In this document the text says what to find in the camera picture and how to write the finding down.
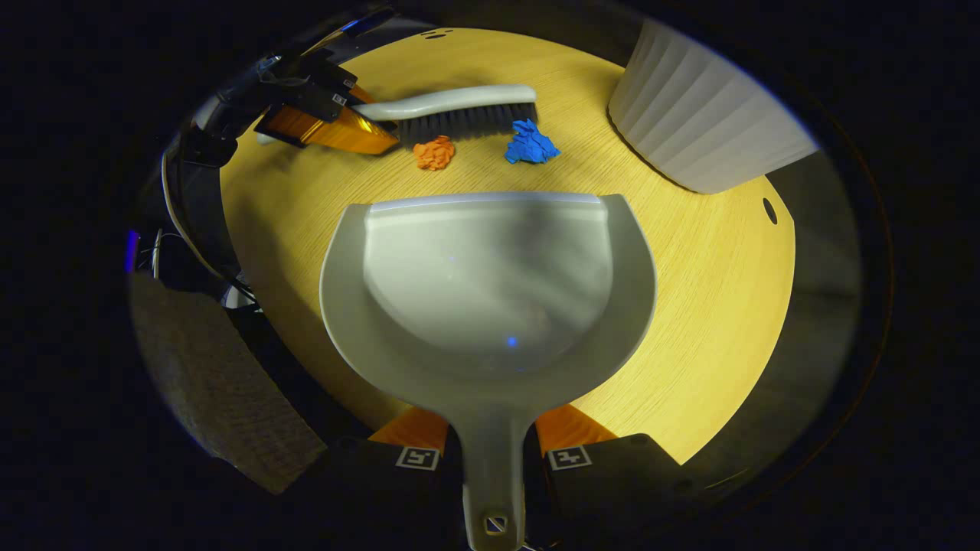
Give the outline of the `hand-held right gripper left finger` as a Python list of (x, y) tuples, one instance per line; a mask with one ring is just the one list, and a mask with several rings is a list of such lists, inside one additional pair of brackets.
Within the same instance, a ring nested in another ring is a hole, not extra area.
[(336, 440), (305, 472), (319, 551), (468, 551), (461, 450), (441, 416), (410, 408), (367, 439)]

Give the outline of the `grey fabric pad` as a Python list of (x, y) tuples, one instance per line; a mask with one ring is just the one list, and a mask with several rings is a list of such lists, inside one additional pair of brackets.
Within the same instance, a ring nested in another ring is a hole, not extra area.
[(325, 452), (216, 300), (145, 273), (129, 277), (127, 296), (150, 379), (211, 457), (277, 495)]

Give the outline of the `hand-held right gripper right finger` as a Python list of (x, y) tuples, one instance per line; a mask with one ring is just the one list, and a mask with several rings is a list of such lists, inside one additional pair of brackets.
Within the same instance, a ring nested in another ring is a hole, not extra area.
[(526, 456), (530, 551), (657, 548), (704, 488), (650, 435), (614, 435), (571, 405), (536, 419)]

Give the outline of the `blue paper trash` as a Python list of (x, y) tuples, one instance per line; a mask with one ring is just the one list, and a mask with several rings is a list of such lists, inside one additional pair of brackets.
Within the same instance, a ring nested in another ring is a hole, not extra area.
[(531, 119), (513, 121), (512, 132), (514, 135), (505, 150), (505, 160), (512, 165), (520, 161), (529, 164), (546, 164), (561, 154), (553, 141), (548, 136), (542, 135)]

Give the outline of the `white ribbed garbage bin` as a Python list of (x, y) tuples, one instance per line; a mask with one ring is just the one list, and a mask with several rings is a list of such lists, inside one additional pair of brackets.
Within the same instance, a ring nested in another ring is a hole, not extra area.
[(642, 24), (608, 113), (642, 159), (701, 194), (728, 191), (819, 148), (759, 81), (651, 18)]

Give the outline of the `wooden desktop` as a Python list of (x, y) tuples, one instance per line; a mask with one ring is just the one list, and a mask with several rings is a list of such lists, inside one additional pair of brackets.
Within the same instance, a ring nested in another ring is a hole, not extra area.
[(237, 260), (277, 334), (316, 383), (380, 429), (407, 404), (364, 381), (333, 348), (319, 275), (343, 210), (428, 195), (550, 191), (623, 195), (654, 257), (658, 299), (630, 361), (575, 406), (616, 435), (646, 433), (684, 463), (730, 421), (769, 363), (793, 286), (795, 227), (764, 177), (715, 195), (666, 181), (608, 120), (622, 66), (553, 41), (440, 28), (347, 60), (379, 101), (487, 84), (537, 91), (538, 125), (560, 156), (509, 164), (503, 136), (456, 141), (442, 171), (407, 150), (358, 155), (239, 141), (220, 170)]

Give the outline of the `small grey broom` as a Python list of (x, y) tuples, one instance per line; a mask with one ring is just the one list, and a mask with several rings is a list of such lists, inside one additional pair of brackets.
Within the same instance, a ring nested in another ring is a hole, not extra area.
[(537, 91), (529, 85), (479, 85), (381, 103), (330, 106), (321, 115), (310, 108), (294, 107), (325, 121), (337, 118), (342, 108), (353, 109), (394, 133), (399, 140), (394, 147), (410, 148), (439, 135), (449, 139), (507, 135), (513, 121), (537, 121), (536, 103)]

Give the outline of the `orange paper trash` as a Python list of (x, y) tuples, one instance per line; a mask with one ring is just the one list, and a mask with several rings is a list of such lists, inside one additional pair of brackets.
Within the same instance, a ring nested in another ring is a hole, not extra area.
[(412, 153), (420, 170), (440, 171), (449, 166), (456, 154), (456, 147), (448, 136), (439, 135), (426, 143), (416, 143)]

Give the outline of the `grey plastic dustpan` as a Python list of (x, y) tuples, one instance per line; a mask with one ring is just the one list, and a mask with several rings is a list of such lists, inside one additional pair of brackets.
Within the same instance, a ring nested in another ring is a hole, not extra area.
[(472, 551), (524, 544), (526, 433), (626, 365), (657, 292), (650, 244), (620, 194), (350, 204), (319, 279), (346, 364), (455, 429)]

